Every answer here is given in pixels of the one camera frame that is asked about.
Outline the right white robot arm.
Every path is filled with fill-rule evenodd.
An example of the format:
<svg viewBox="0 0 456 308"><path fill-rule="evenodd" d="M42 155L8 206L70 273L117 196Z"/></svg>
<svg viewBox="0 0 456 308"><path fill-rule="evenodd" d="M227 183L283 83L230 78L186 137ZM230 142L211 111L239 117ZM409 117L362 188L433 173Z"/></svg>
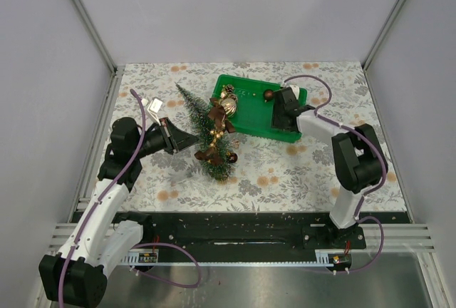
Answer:
<svg viewBox="0 0 456 308"><path fill-rule="evenodd" d="M369 190L387 173L385 156L372 126L357 128L338 124L311 106L302 106L289 86L266 90L264 100L273 103L272 128L306 133L329 146L340 189L329 219L321 227L307 227L304 241L312 248L343 248L356 240L361 205Z"/></svg>

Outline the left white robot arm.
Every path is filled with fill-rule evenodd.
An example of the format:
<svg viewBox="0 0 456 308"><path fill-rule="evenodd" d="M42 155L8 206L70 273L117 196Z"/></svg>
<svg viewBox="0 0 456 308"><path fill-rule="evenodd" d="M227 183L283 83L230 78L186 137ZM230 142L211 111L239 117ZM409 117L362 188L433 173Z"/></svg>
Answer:
<svg viewBox="0 0 456 308"><path fill-rule="evenodd" d="M38 270L47 299L60 305L97 307L108 278L134 247L147 247L155 238L151 218L127 212L108 237L116 212L143 169L142 158L165 151L173 155L198 141L197 136L161 118L147 130L124 117L112 125L110 143L88 207L56 255L44 255Z"/></svg>

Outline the dark brown ball ornament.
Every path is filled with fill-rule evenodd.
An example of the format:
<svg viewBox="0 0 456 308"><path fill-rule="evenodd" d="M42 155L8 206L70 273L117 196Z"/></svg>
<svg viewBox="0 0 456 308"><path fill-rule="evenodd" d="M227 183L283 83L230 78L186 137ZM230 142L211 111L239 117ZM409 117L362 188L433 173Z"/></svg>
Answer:
<svg viewBox="0 0 456 308"><path fill-rule="evenodd" d="M229 161L230 163L236 163L237 160L238 160L238 156L237 156L236 153L230 153L230 154L228 155L228 161Z"/></svg>

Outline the small frosted christmas tree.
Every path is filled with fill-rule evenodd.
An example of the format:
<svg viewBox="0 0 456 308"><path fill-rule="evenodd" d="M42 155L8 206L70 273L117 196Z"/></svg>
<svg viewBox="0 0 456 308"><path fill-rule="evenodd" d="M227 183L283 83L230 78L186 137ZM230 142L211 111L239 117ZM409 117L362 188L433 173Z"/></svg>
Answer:
<svg viewBox="0 0 456 308"><path fill-rule="evenodd" d="M209 132L214 127L214 123L207 116L212 107L210 99L204 101L202 98L193 94L183 86L177 84L176 87L185 102L185 108L189 113L192 130L199 138L199 141L197 142L197 151L205 151L212 141L212 136ZM230 153L234 153L232 144L228 140L229 134L230 133L225 132L223 137L217 143L220 155L222 155L225 160L224 163L214 166L205 161L198 160L202 166L203 172L218 182L224 182L227 180L234 171L234 163L230 163L228 161L228 155Z"/></svg>

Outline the brown ribbon bow decoration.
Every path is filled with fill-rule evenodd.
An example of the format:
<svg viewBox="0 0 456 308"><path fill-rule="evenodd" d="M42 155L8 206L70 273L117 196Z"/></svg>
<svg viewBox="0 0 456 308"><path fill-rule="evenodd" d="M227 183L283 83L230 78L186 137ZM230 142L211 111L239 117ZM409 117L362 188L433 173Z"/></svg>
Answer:
<svg viewBox="0 0 456 308"><path fill-rule="evenodd" d="M210 98L212 104L208 113L208 118L214 123L213 129L209 132L212 136L212 141L205 151L198 150L195 157L198 160L205 161L211 165L218 166L225 162L220 155L217 147L218 141L223 137L225 132L233 133L235 131L232 123L227 119L227 112L221 104L221 100L215 97Z"/></svg>

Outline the green plastic tray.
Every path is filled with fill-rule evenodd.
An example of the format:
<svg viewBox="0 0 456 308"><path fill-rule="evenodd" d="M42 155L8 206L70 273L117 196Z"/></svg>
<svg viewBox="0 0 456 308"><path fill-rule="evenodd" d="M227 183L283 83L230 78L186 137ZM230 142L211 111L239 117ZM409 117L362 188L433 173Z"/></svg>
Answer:
<svg viewBox="0 0 456 308"><path fill-rule="evenodd" d="M222 91L223 85L232 84L233 93ZM274 100L264 102L263 92L272 89L274 92L285 88L278 83L253 80L237 76L221 75L218 77L212 97L233 98L237 102L237 112L229 120L234 126L235 132L255 137L294 143L301 133L286 132L271 128L271 117ZM306 105L307 90L300 88L299 103Z"/></svg>

